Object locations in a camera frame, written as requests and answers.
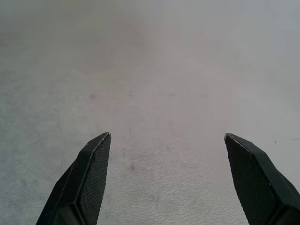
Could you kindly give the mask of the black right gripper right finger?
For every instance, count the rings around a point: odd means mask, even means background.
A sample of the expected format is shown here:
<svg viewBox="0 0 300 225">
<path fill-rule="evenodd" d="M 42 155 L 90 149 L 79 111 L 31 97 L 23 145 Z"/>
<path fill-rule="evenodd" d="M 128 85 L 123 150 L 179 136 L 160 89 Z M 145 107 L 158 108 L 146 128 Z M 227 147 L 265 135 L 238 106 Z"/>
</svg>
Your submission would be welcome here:
<svg viewBox="0 0 300 225">
<path fill-rule="evenodd" d="M 300 225 L 300 193 L 252 142 L 225 134 L 234 187 L 249 225 Z"/>
</svg>

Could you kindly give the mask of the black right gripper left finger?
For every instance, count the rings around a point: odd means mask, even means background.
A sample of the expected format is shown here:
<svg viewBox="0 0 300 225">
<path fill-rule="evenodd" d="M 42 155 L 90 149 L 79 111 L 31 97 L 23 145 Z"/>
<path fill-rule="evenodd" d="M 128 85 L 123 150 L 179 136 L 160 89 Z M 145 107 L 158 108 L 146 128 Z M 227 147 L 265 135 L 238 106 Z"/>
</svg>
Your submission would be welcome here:
<svg viewBox="0 0 300 225">
<path fill-rule="evenodd" d="M 104 196 L 111 134 L 90 140 L 56 182 L 36 225 L 97 225 Z"/>
</svg>

